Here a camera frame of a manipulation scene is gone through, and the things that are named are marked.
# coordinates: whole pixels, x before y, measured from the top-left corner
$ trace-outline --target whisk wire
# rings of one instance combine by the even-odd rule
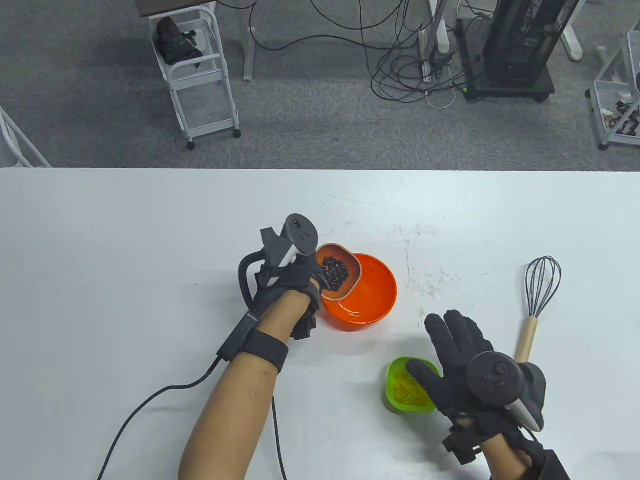
[[[550,278],[545,281],[548,269],[551,270]],[[529,264],[525,282],[530,317],[540,316],[556,294],[561,280],[562,268],[553,257],[540,257]]]

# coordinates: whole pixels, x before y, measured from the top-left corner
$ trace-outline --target green bowl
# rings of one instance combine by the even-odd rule
[[[440,372],[438,372],[438,368],[431,362],[423,358],[415,358],[414,356],[403,356],[401,358],[397,358],[391,363],[391,365],[389,365],[389,368],[387,370],[387,399],[389,400],[389,403],[400,412],[431,413],[436,409],[436,406],[433,404],[431,399],[429,399],[429,403],[425,406],[405,405],[396,401],[394,390],[396,388],[397,375],[406,371],[406,363],[409,360],[420,360],[431,370],[436,372],[436,375],[440,375]]]

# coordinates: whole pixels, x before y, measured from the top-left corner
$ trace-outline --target cart wheel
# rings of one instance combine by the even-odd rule
[[[478,98],[478,94],[476,92],[471,92],[471,90],[465,93],[465,100],[467,102],[475,102]]]

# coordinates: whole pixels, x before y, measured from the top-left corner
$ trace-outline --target orange bowl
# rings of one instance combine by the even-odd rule
[[[371,255],[356,253],[362,266],[360,283],[351,294],[339,301],[323,299],[327,311],[339,321],[352,326],[379,322],[391,313],[398,296],[394,274]]]
[[[353,253],[347,250],[342,245],[337,243],[327,243],[318,248],[316,252],[316,262],[322,265],[325,257],[333,257],[336,260],[341,260],[347,266],[349,271],[349,277],[342,284],[340,290],[332,292],[331,290],[323,290],[322,296],[327,300],[338,301],[346,298],[360,282],[362,276],[362,265]]]

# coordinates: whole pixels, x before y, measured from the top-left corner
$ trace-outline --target forearm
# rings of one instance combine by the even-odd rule
[[[258,330],[286,343],[310,300],[287,292],[262,316]],[[240,353],[200,415],[180,463],[180,480],[242,480],[264,429],[277,368]]]
[[[512,450],[504,435],[498,435],[480,445],[489,464],[493,480],[521,480],[531,466],[529,458]]]

